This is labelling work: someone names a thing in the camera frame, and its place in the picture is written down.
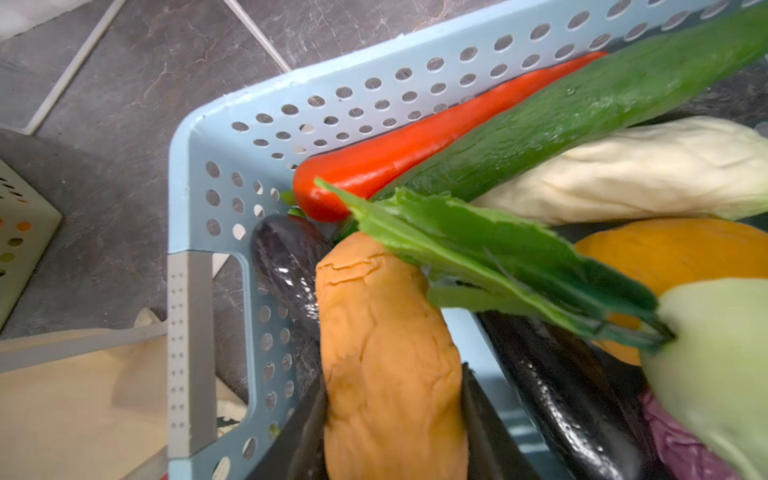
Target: blue plastic basket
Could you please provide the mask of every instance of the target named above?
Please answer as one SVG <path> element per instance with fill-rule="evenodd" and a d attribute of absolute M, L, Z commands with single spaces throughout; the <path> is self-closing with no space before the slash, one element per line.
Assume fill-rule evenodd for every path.
<path fill-rule="evenodd" d="M 260 219 L 308 157 L 364 141 L 586 51 L 686 28 L 755 0 L 514 0 L 292 71 L 187 116 L 170 146 L 170 476 L 241 480 L 298 403 L 286 310 L 249 261 Z M 216 439 L 210 253 L 243 270 L 250 404 Z M 475 346 L 486 350 L 484 344 Z"/>

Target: tile floor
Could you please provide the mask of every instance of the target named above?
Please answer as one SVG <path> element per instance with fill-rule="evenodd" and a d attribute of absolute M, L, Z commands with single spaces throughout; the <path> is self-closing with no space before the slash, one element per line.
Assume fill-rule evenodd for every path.
<path fill-rule="evenodd" d="M 242 1 L 292 68 L 491 3 Z M 73 25 L 86 35 L 108 4 L 95 0 L 0 44 L 0 86 L 10 71 L 25 75 L 28 90 L 50 84 L 68 61 L 50 51 L 74 52 L 84 35 L 73 33 Z M 280 73 L 222 1 L 127 0 L 38 133 L 0 131 L 0 158 L 65 216 L 0 339 L 125 328 L 144 306 L 164 317 L 170 138 L 195 107 Z M 13 108 L 23 116 L 18 105 L 39 100 L 21 89 L 3 102 L 22 101 Z M 679 112 L 750 125 L 768 119 L 768 60 L 713 86 Z M 229 262 L 214 284 L 217 371 L 245 396 L 238 270 Z"/>

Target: orange vegetable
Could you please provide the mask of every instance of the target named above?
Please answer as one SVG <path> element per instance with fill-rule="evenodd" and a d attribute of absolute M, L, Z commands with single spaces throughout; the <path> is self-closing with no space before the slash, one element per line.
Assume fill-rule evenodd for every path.
<path fill-rule="evenodd" d="M 293 176 L 296 202 L 315 220 L 342 220 L 349 214 L 346 206 L 336 195 L 317 187 L 315 178 L 320 177 L 368 199 L 471 129 L 604 55 L 603 52 L 593 52 L 550 68 L 532 71 L 407 127 L 312 157 L 302 163 Z"/>
<path fill-rule="evenodd" d="M 317 266 L 331 480 L 466 480 L 462 361 L 416 266 L 364 233 Z"/>
<path fill-rule="evenodd" d="M 721 278 L 768 278 L 768 233 L 714 218 L 667 218 L 629 223 L 576 243 L 579 253 L 607 263 L 656 295 L 684 283 Z M 637 329 L 640 320 L 613 315 Z M 640 365 L 636 348 L 595 342 L 619 360 Z"/>

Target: yellow-orange squash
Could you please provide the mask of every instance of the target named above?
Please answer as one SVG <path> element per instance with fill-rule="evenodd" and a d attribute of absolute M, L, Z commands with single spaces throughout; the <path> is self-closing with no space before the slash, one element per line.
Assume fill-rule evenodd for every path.
<path fill-rule="evenodd" d="M 428 287 L 364 233 L 318 264 L 331 480 L 466 480 L 462 364 Z"/>
<path fill-rule="evenodd" d="M 598 232 L 576 243 L 579 253 L 611 265 L 656 295 L 684 283 L 721 278 L 768 278 L 768 233 L 713 218 L 642 220 Z M 633 329 L 639 320 L 614 315 Z M 640 365 L 636 348 L 596 342 L 619 360 Z"/>

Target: leafy green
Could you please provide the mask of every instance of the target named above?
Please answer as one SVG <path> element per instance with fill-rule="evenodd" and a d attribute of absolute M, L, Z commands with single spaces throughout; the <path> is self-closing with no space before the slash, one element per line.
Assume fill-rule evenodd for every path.
<path fill-rule="evenodd" d="M 429 299 L 437 306 L 538 316 L 586 338 L 642 348 L 670 337 L 648 288 L 580 255 L 538 223 L 447 195 L 398 189 L 386 200 L 367 202 L 316 183 L 339 196 L 361 231 L 401 258 L 470 284 L 434 286 Z M 648 326 L 637 332 L 615 326 L 606 321 L 612 313 L 634 315 Z"/>

